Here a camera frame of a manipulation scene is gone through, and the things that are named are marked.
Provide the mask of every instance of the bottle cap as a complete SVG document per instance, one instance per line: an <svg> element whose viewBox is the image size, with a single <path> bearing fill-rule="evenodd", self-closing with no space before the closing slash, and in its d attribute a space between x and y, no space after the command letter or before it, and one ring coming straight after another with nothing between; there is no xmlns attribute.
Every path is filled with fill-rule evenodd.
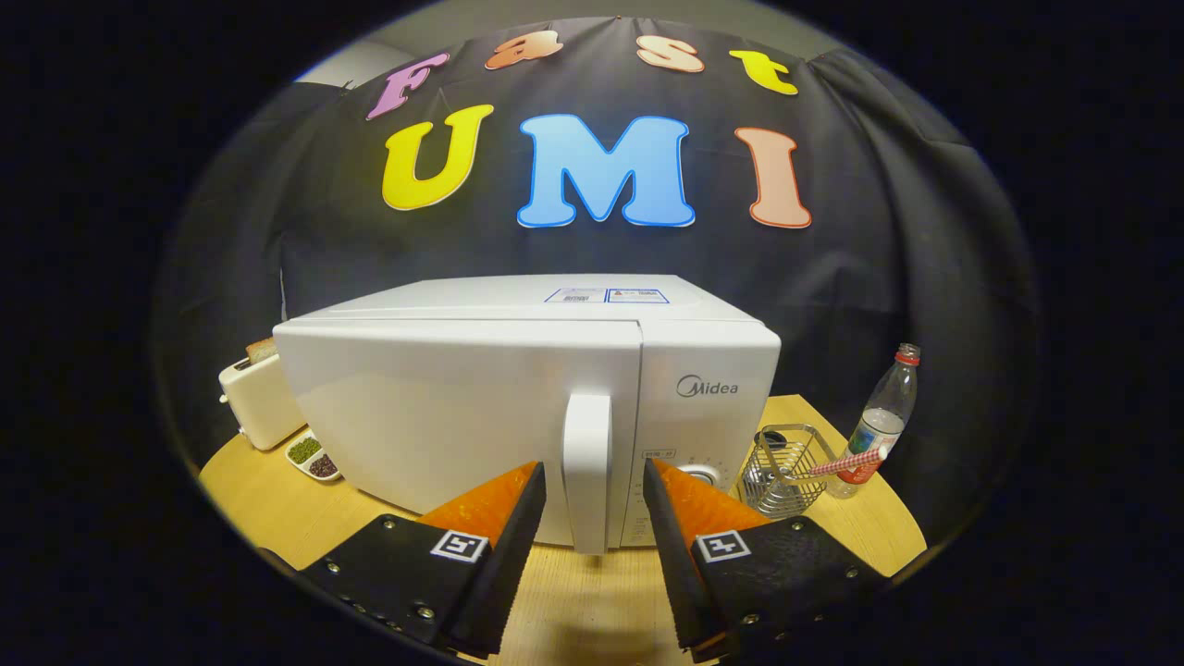
<svg viewBox="0 0 1184 666"><path fill-rule="evenodd" d="M921 347L901 342L900 348L896 350L896 360L905 365L921 365Z"/></svg>

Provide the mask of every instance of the bottle label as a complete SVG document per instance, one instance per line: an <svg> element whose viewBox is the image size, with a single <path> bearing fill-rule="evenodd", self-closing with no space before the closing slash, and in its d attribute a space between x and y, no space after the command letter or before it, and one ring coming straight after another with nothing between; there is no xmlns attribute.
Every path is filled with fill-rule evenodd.
<svg viewBox="0 0 1184 666"><path fill-rule="evenodd" d="M855 429L855 434L851 435L851 440L847 443L847 452L844 452L843 457L850 457L875 447L884 447L892 452L892 447L899 437L900 433L893 435L881 433L861 418L860 427ZM868 479L880 468L881 462L883 461L869 462L849 469L839 469L837 476L848 484L867 484Z"/></svg>

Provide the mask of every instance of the green beans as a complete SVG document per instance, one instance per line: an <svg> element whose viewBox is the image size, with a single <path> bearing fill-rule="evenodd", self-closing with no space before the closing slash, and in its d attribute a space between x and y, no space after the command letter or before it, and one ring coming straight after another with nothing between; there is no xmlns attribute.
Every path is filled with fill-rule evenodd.
<svg viewBox="0 0 1184 666"><path fill-rule="evenodd" d="M300 465L318 450L321 450L321 442L317 442L316 437L309 437L289 449L288 457L292 459L292 462L296 465Z"/></svg>

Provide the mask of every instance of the wire basket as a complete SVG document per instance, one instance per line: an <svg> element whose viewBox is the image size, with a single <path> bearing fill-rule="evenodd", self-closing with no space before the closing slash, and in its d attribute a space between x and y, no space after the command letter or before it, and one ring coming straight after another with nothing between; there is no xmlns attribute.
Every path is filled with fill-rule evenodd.
<svg viewBox="0 0 1184 666"><path fill-rule="evenodd" d="M829 475L810 474L810 469L837 460L835 452L809 423L766 425L754 440L757 446L740 475L740 499L774 520L800 515L826 489ZM815 460L810 444L816 440L828 460Z"/></svg>

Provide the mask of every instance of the plastic bottle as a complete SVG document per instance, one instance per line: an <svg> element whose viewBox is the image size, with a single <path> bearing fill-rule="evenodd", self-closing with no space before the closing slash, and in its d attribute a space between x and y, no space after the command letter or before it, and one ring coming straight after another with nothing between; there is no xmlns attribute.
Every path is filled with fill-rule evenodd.
<svg viewBox="0 0 1184 666"><path fill-rule="evenodd" d="M905 431L908 417L916 402L916 366L921 363L921 350L905 342L896 351L896 363L884 372L875 391L863 405L860 425L847 443L843 457L861 454L873 447L887 447L889 452ZM870 462L850 469L842 469L826 480L826 492L845 499L854 495L880 468L880 462Z"/></svg>

